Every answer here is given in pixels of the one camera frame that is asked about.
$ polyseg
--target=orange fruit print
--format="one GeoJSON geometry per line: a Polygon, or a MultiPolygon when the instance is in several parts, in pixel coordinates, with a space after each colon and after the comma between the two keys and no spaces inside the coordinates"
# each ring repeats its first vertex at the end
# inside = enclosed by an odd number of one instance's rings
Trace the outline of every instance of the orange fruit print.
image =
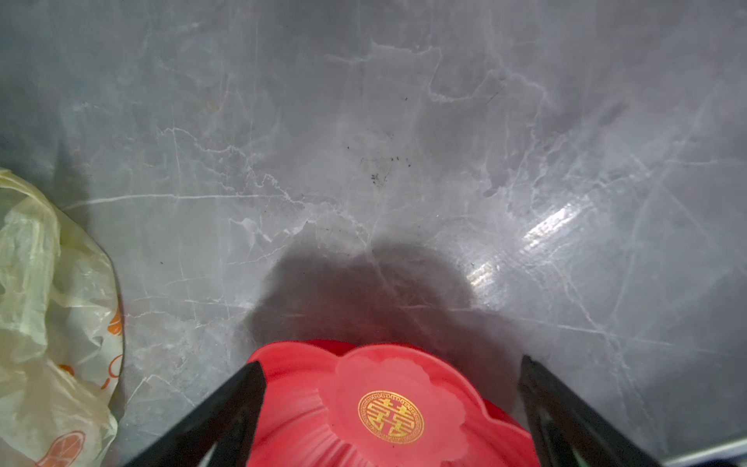
{"type": "Polygon", "coordinates": [[[72,369],[72,366],[59,364],[58,367],[62,368],[63,370],[70,373],[71,375],[75,376],[75,370],[72,369]]]}
{"type": "MultiPolygon", "coordinates": [[[[114,379],[116,379],[116,378],[120,377],[120,376],[119,376],[119,374],[114,374],[114,373],[112,373],[112,372],[111,372],[111,366],[112,366],[112,365],[114,364],[114,362],[116,362],[116,361],[117,361],[118,359],[121,359],[121,358],[122,358],[122,355],[123,355],[123,354],[119,354],[119,355],[115,356],[115,357],[114,357],[114,360],[112,360],[111,362],[109,362],[109,376],[110,376],[111,378],[114,378],[114,379]]],[[[106,382],[104,382],[104,385],[103,385],[103,386],[101,386],[101,389],[106,389],[106,388],[107,388],[107,386],[109,386],[109,381],[111,381],[111,378],[107,378],[107,379],[106,379],[106,382]]]]}
{"type": "Polygon", "coordinates": [[[37,462],[37,467],[68,467],[83,451],[86,433],[71,431],[52,442],[47,454],[37,462]]]}
{"type": "Polygon", "coordinates": [[[122,335],[122,312],[121,308],[117,309],[117,313],[114,314],[114,318],[109,322],[109,326],[106,328],[110,333],[114,335],[122,335]]]}

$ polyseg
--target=gray marble tile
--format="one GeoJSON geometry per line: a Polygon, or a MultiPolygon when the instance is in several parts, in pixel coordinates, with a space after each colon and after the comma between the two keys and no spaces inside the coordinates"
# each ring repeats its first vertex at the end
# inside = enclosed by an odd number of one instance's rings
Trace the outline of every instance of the gray marble tile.
{"type": "Polygon", "coordinates": [[[260,345],[523,353],[655,456],[747,421],[738,1],[10,0],[0,165],[105,248],[116,466],[260,345]]]}

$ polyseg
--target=gold circular emblem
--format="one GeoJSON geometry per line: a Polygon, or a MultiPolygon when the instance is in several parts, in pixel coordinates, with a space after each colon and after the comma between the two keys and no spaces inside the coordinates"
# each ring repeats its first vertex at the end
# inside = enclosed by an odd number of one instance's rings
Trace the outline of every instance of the gold circular emblem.
{"type": "Polygon", "coordinates": [[[374,435],[406,445],[421,437],[425,423],[408,398],[391,391],[372,391],[358,403],[358,415],[374,435]]]}

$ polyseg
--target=translucent plastic bag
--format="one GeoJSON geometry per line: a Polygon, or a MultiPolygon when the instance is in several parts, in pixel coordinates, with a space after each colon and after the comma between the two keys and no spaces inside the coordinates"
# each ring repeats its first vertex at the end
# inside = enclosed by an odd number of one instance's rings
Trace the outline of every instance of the translucent plastic bag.
{"type": "Polygon", "coordinates": [[[0,459],[98,466],[117,434],[114,270],[77,224],[0,169],[0,459]]]}

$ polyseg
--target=red bowl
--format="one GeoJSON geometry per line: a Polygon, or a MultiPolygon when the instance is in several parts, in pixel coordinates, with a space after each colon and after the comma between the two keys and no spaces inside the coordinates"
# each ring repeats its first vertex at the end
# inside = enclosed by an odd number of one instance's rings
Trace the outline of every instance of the red bowl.
{"type": "Polygon", "coordinates": [[[539,465],[526,430],[419,349],[285,341],[249,360],[267,391],[248,467],[539,465]]]}

